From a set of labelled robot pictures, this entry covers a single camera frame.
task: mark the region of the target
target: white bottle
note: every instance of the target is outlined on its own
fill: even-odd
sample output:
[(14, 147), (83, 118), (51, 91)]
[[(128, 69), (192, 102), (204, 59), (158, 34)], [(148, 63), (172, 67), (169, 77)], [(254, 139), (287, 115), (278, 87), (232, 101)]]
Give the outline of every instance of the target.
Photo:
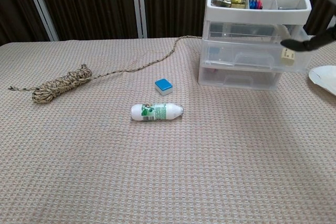
[(137, 121), (172, 120), (183, 115), (183, 107), (171, 102), (136, 104), (131, 109), (131, 115)]

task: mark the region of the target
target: curtain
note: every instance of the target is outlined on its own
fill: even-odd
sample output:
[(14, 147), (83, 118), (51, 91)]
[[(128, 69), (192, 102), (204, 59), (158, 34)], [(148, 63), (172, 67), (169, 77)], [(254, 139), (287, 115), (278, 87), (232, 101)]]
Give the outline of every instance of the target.
[(149, 38), (201, 36), (205, 0), (145, 0)]
[(0, 46), (48, 40), (33, 0), (0, 0)]
[(305, 25), (305, 30), (310, 35), (324, 31), (335, 13), (334, 5), (329, 0), (310, 0), (312, 10)]
[(137, 38), (133, 0), (45, 0), (60, 40)]

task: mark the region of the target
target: rope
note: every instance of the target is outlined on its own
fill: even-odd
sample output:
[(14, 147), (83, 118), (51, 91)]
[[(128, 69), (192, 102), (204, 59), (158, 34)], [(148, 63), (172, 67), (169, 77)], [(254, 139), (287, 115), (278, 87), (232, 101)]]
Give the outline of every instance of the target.
[(49, 103), (53, 100), (53, 98), (56, 98), (60, 96), (61, 94), (74, 89), (90, 80), (95, 80), (101, 77), (109, 76), (114, 73), (123, 73), (123, 72), (137, 72), (140, 71), (144, 68), (147, 68), (155, 63), (158, 63), (160, 61), (165, 60), (168, 58), (170, 55), (172, 55), (175, 52), (177, 42), (181, 39), (186, 39), (186, 38), (201, 38), (197, 36), (182, 36), (179, 37), (178, 39), (175, 40), (174, 46), (172, 50), (165, 55), (163, 58), (149, 62), (142, 67), (136, 68), (136, 69), (123, 69), (123, 70), (115, 70), (112, 72), (108, 72), (106, 74), (100, 74), (98, 76), (93, 77), (92, 76), (92, 71), (87, 68), (85, 64), (82, 64), (80, 69), (77, 69), (72, 72), (68, 72), (66, 76), (57, 78), (52, 81), (47, 81), (43, 83), (42, 85), (38, 87), (32, 87), (32, 88), (17, 88), (17, 87), (12, 87), (10, 86), (8, 89), (12, 91), (33, 91), (32, 99), (35, 103)]

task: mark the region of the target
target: beige tablecloth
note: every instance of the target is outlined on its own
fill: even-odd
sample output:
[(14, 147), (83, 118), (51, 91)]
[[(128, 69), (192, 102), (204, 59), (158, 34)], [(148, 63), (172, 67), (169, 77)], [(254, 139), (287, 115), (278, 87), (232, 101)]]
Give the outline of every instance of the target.
[[(201, 41), (135, 73), (84, 84), (46, 105), (31, 87), (82, 63), (93, 74), (163, 57), (174, 38), (0, 47), (1, 223), (336, 223), (336, 97), (307, 74), (275, 92), (200, 87)], [(336, 65), (336, 45), (310, 67)], [(162, 97), (154, 82), (167, 78)], [(135, 122), (142, 102), (182, 104)]]

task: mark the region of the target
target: small box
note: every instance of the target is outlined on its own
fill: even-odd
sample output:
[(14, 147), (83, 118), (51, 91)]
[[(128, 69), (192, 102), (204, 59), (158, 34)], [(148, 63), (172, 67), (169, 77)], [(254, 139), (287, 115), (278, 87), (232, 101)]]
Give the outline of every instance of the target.
[(155, 82), (155, 89), (158, 90), (161, 95), (166, 95), (173, 92), (173, 85), (166, 79), (161, 79)]

